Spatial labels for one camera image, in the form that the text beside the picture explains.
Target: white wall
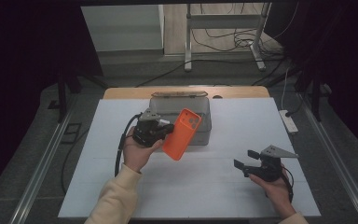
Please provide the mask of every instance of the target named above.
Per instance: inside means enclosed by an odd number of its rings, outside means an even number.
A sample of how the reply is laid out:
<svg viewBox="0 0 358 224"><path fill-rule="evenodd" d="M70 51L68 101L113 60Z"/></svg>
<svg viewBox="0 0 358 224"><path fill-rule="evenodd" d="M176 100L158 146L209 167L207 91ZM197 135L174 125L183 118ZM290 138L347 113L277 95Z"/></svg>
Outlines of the white wall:
<svg viewBox="0 0 358 224"><path fill-rule="evenodd" d="M162 49L162 7L82 7L97 51Z"/></svg>

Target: gray box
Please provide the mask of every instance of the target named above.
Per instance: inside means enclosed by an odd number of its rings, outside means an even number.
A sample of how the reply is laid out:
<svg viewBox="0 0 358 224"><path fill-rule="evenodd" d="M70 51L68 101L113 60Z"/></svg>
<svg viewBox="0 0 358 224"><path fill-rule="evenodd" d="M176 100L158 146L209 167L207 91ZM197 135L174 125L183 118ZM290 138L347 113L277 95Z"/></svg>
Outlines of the gray box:
<svg viewBox="0 0 358 224"><path fill-rule="evenodd" d="M190 141L190 146L206 146L211 135L212 121L207 97L152 97L149 107L161 115L162 119L175 123L180 112L187 108L198 114L202 120Z"/></svg>

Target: metal rail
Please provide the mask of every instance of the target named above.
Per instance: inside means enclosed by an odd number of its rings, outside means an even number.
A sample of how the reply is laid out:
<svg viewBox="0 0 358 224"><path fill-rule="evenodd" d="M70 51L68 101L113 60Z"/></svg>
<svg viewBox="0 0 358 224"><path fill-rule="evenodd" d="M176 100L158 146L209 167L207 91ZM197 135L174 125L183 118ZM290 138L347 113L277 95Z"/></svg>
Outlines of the metal rail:
<svg viewBox="0 0 358 224"><path fill-rule="evenodd" d="M65 132L65 128L72 116L74 105L76 104L77 95L74 94L69 100L69 108L62 122L57 125L53 136L51 137L48 146L43 154L40 162L37 164L34 173L28 182L25 191L22 193L21 199L17 204L17 208L14 210L13 216L10 219L10 224L25 223L26 218L34 204L37 192L39 191L51 161L54 157L57 147L60 144L62 135Z"/></svg>
<svg viewBox="0 0 358 224"><path fill-rule="evenodd" d="M310 102L307 99L303 99L303 97L298 94L297 95L301 100L304 100L305 104L303 104L303 109L305 110L310 123L315 130L316 134L320 138L325 151L327 152L328 158L333 164L339 179L341 180L345 190L348 192L354 207L358 212L358 185L355 180L351 176L348 168L346 167L344 161L339 156L336 146L331 141L327 131L321 122L317 121L313 116L310 110Z"/></svg>

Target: floor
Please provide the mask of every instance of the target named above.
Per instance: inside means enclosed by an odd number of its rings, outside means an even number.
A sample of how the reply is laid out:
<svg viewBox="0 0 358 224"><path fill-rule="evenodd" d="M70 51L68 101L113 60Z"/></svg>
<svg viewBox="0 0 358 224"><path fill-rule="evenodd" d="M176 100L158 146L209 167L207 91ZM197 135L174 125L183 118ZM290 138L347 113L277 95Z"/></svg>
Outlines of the floor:
<svg viewBox="0 0 358 224"><path fill-rule="evenodd" d="M262 7L262 3L192 4L190 12L193 15L259 15ZM187 6L184 4L164 5L164 54L185 53L186 13ZM249 51L247 41L252 40L254 35L255 29L194 29L190 36L191 51ZM268 35L262 34L261 39L266 42L267 49L280 47Z"/></svg>

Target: beige sleeve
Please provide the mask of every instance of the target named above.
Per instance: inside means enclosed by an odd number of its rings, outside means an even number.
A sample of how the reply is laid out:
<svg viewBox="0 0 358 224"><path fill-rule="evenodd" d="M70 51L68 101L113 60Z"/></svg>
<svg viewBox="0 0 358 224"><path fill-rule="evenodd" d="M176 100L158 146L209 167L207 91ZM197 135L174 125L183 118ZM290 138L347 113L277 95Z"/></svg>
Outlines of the beige sleeve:
<svg viewBox="0 0 358 224"><path fill-rule="evenodd" d="M308 224L308 221L301 214L295 213L294 215L280 222L280 224Z"/></svg>
<svg viewBox="0 0 358 224"><path fill-rule="evenodd" d="M122 164L118 175L103 186L100 198L85 223L128 223L136 208L136 185L141 176Z"/></svg>

